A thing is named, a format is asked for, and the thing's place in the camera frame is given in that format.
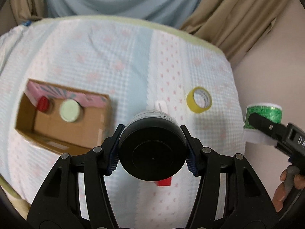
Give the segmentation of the yellow tape roll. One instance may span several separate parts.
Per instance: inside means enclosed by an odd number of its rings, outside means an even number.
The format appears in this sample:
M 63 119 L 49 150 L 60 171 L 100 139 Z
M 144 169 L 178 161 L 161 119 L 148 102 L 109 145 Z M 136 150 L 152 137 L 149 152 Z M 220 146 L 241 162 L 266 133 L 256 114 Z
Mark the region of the yellow tape roll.
M 186 103 L 193 113 L 200 114 L 209 110 L 213 101 L 210 93 L 206 89 L 197 86 L 188 93 Z

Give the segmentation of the beige curtain right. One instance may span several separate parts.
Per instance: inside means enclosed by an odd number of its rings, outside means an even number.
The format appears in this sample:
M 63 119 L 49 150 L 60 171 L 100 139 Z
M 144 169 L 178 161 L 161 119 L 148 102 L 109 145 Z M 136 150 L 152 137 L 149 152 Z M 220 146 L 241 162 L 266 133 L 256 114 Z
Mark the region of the beige curtain right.
M 221 49 L 232 65 L 273 28 L 289 0 L 201 0 L 183 31 Z

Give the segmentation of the cardboard box with pink flap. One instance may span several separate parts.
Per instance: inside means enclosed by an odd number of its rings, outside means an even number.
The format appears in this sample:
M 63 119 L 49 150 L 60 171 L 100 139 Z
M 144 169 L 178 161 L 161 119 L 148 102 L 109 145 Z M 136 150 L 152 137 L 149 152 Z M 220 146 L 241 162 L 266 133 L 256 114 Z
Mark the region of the cardboard box with pink flap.
M 107 94 L 29 79 L 15 129 L 51 152 L 82 155 L 102 145 L 111 128 L 111 115 Z

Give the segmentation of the pale green lidded jar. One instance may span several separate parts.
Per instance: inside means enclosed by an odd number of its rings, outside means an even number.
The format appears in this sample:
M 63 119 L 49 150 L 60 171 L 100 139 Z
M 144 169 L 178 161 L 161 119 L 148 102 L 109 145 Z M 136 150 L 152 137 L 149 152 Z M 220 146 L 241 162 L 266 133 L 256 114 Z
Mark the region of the pale green lidded jar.
M 83 108 L 73 99 L 64 100 L 59 107 L 60 118 L 67 123 L 79 121 L 83 115 Z

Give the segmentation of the beige curtain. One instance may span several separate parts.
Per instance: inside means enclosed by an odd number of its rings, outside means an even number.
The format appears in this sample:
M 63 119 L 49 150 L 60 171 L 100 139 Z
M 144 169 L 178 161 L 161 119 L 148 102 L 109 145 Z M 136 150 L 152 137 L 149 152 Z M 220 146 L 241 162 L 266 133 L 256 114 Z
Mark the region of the beige curtain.
M 39 21 L 46 17 L 44 0 L 9 0 L 17 24 L 28 20 Z
M 273 28 L 289 0 L 201 0 L 183 31 L 221 49 L 232 65 Z

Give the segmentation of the red capped bottle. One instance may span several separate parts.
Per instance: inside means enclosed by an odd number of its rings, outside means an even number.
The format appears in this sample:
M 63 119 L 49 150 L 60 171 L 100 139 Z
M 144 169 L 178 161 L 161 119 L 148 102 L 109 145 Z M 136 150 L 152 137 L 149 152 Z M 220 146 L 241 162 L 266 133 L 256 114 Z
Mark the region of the red capped bottle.
M 37 103 L 36 109 L 42 113 L 47 113 L 50 107 L 50 100 L 47 97 L 42 96 Z

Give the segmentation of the beige curtain left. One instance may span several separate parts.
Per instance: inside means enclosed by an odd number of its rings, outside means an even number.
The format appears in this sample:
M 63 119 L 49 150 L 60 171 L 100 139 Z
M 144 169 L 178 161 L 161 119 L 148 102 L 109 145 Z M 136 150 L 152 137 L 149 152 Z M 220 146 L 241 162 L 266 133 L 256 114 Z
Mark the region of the beige curtain left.
M 17 24 L 28 20 L 39 21 L 46 17 L 44 0 L 9 0 Z

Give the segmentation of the green labelled white bottle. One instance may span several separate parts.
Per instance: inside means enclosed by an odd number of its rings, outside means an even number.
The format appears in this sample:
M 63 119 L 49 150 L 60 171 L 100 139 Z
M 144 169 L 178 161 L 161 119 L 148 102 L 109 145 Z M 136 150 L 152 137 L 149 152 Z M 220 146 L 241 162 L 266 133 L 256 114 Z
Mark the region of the green labelled white bottle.
M 267 128 L 274 123 L 281 123 L 282 107 L 273 103 L 254 103 L 246 108 L 245 123 L 242 139 L 246 143 L 277 145 L 277 141 L 263 133 L 260 129 Z

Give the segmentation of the black jar with black lid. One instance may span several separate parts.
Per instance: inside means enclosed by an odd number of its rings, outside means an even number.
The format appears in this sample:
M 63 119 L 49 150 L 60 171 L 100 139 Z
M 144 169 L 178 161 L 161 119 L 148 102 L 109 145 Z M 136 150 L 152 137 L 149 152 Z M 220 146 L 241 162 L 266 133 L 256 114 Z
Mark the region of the black jar with black lid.
M 174 176 L 187 158 L 186 137 L 168 114 L 149 110 L 136 114 L 119 139 L 119 160 L 133 177 L 159 181 Z

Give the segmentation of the small red box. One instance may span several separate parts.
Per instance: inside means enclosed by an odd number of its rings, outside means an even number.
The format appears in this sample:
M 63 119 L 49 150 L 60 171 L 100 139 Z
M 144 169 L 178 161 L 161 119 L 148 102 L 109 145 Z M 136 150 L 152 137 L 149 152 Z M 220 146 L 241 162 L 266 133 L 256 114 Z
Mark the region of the small red box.
M 155 184 L 158 187 L 167 187 L 167 186 L 171 185 L 171 182 L 172 182 L 172 177 L 169 177 L 169 178 L 166 178 L 166 179 L 163 179 L 163 180 L 155 181 Z

